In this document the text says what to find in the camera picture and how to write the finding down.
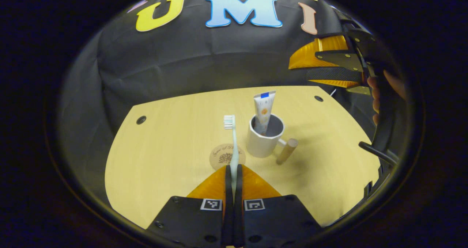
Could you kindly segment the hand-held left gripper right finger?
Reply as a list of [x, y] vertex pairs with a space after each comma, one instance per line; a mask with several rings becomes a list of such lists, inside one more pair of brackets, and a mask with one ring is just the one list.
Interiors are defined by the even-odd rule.
[[322, 228], [294, 194], [281, 195], [267, 181], [238, 165], [234, 200], [234, 245], [295, 248]]

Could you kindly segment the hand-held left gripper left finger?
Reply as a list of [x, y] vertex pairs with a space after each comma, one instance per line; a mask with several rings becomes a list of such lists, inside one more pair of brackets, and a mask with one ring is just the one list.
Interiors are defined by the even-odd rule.
[[218, 169], [186, 197], [172, 196], [147, 228], [178, 248], [224, 248], [232, 241], [230, 167]]

